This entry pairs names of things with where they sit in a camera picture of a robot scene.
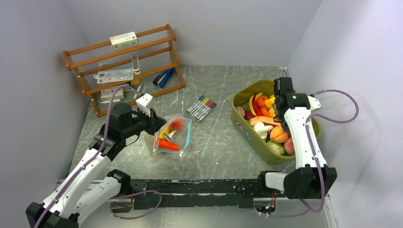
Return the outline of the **yellow toy mango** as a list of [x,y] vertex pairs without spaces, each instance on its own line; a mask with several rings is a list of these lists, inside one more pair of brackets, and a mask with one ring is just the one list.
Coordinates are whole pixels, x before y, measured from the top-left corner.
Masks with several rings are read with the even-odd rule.
[[165,138],[165,135],[166,135],[166,134],[169,134],[170,131],[171,131],[171,130],[170,130],[169,126],[165,127],[163,130],[161,130],[161,133],[160,133],[159,138],[165,140],[165,139],[166,139],[166,138]]

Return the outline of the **red toy carrot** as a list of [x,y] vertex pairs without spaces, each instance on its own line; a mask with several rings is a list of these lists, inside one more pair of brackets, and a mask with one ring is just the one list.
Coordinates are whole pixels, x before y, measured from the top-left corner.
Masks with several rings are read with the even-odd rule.
[[158,147],[159,148],[163,148],[163,149],[168,149],[168,150],[172,150],[172,151],[179,151],[180,147],[172,142],[169,142],[167,140],[164,139],[160,139],[158,142]]

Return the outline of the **clear zip top bag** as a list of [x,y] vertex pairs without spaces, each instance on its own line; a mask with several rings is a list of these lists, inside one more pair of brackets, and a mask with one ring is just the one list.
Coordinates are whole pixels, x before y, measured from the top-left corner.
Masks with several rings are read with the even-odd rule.
[[182,153],[191,141],[192,120],[180,114],[165,117],[166,124],[155,135],[144,137],[145,145],[151,156],[158,153]]

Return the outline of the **white toy garlic slice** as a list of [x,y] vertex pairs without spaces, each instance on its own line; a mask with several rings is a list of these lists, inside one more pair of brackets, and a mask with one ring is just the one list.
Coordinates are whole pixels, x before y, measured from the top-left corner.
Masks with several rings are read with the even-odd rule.
[[272,125],[265,125],[263,122],[256,122],[252,129],[259,135],[261,139],[266,139],[268,133],[273,129]]

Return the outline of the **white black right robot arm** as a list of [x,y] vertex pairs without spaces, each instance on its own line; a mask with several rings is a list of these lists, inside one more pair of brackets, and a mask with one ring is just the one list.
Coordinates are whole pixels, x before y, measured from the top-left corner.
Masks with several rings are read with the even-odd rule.
[[274,97],[277,119],[293,140],[296,169],[289,174],[265,172],[256,185],[257,192],[267,197],[279,190],[288,199],[320,199],[337,178],[336,169],[323,157],[313,128],[312,112],[321,104],[313,96],[296,93],[289,77],[274,80]]

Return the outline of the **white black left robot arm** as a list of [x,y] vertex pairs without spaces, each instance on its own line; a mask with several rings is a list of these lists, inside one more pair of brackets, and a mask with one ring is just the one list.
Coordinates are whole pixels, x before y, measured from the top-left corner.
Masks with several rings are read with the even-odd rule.
[[167,121],[146,106],[133,110],[127,103],[108,108],[106,123],[86,150],[82,160],[62,184],[41,203],[31,203],[26,215],[32,228],[78,228],[107,200],[131,193],[131,177],[112,170],[98,186],[87,190],[95,177],[109,166],[126,146],[127,138],[141,132],[156,134]]

